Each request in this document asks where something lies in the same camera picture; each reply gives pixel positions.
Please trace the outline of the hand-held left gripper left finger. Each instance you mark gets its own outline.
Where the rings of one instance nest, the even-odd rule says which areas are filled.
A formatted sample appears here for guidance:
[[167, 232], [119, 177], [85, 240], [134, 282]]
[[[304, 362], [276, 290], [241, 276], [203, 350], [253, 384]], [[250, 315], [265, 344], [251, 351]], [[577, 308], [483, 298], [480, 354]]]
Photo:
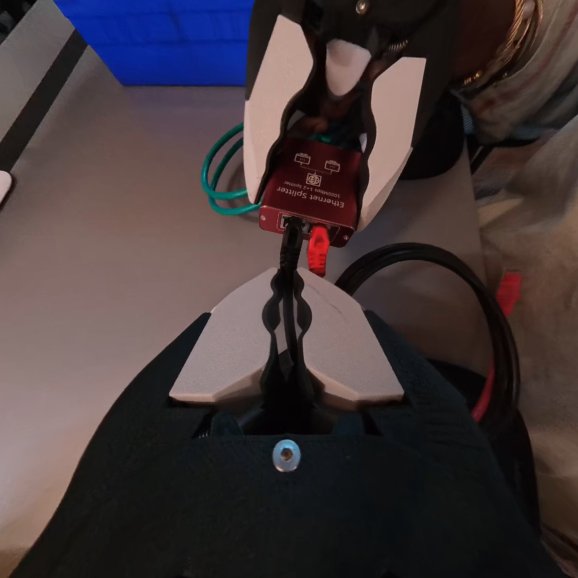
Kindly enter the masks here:
[[169, 396], [188, 404], [225, 404], [261, 397], [261, 378], [275, 329], [263, 312], [273, 297], [276, 268], [241, 285], [217, 304], [177, 376]]

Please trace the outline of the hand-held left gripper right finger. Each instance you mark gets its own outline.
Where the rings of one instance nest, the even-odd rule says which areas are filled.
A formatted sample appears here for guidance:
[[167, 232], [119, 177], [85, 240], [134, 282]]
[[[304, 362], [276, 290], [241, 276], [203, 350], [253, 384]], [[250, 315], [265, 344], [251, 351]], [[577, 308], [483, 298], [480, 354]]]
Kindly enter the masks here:
[[361, 305], [307, 269], [297, 272], [312, 314], [303, 358], [322, 401], [343, 410], [400, 402], [403, 388]]

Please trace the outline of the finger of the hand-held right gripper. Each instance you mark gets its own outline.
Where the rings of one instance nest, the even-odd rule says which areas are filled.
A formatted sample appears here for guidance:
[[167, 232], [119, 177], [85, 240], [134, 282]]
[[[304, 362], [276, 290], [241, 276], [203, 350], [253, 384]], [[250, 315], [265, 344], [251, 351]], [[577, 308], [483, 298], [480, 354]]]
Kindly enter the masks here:
[[367, 184], [359, 209], [358, 231], [376, 217], [413, 151], [412, 139], [427, 59], [400, 58], [372, 84], [364, 159]]
[[244, 105], [243, 169], [247, 196], [253, 205], [261, 195], [290, 105], [305, 89], [313, 68], [313, 53], [301, 25], [279, 15]]

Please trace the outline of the red ethernet splitter box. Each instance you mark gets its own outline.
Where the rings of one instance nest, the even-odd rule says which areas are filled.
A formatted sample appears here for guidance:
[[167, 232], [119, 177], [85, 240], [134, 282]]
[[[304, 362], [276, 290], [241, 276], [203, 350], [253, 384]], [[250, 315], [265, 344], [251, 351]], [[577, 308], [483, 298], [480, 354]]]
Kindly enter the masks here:
[[308, 239], [324, 225], [332, 247], [344, 247], [357, 229], [361, 153], [322, 141], [286, 137], [275, 158], [259, 209], [259, 227], [282, 235], [290, 218]]

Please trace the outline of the blue storage bin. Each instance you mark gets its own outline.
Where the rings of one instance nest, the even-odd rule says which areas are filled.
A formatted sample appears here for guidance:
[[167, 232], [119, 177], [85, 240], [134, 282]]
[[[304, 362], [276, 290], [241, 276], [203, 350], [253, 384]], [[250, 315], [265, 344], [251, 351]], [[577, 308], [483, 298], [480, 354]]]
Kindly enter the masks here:
[[55, 4], [122, 85], [244, 85], [254, 1]]

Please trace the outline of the person's right forearm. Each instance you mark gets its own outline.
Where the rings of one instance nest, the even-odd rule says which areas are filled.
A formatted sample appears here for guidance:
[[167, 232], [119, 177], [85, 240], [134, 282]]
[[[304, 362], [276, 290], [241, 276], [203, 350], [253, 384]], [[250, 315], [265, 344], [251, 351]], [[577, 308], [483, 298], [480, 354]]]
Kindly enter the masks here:
[[510, 34], [495, 60], [502, 72], [482, 74], [453, 91], [483, 143], [537, 138], [577, 114], [577, 1], [516, 1]]

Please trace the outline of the grey desk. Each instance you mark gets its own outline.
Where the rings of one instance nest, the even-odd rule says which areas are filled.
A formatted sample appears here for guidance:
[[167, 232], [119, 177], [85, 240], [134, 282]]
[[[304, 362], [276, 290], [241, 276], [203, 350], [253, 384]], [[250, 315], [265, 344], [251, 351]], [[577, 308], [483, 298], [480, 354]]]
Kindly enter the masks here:
[[[1, 138], [72, 26], [39, 1], [1, 45]], [[1, 577], [51, 518], [95, 429], [130, 381], [199, 315], [278, 264], [280, 235], [221, 216], [207, 152], [243, 119], [241, 87], [124, 87], [87, 47], [9, 169], [1, 209]], [[485, 277], [467, 149], [447, 173], [399, 182], [365, 231], [332, 250], [336, 280], [395, 242], [449, 250]], [[486, 374], [481, 309], [458, 277], [392, 266], [356, 293], [427, 357]]]

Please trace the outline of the person's right hand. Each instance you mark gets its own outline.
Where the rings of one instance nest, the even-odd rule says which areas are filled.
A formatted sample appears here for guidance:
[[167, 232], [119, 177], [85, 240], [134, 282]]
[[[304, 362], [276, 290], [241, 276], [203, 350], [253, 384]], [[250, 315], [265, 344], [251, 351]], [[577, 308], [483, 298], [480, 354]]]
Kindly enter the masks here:
[[515, 1], [459, 1], [456, 39], [447, 92], [459, 90], [477, 73], [481, 85], [502, 72], [495, 60], [509, 38], [516, 15]]

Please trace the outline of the person's grey sweatshirt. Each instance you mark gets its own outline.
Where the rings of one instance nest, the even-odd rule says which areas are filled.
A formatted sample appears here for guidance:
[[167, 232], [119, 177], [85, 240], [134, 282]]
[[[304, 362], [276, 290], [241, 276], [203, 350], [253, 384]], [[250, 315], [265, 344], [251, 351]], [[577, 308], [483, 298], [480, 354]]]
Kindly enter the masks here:
[[577, 118], [478, 211], [489, 278], [507, 271], [522, 277], [510, 325], [543, 541], [577, 577]]

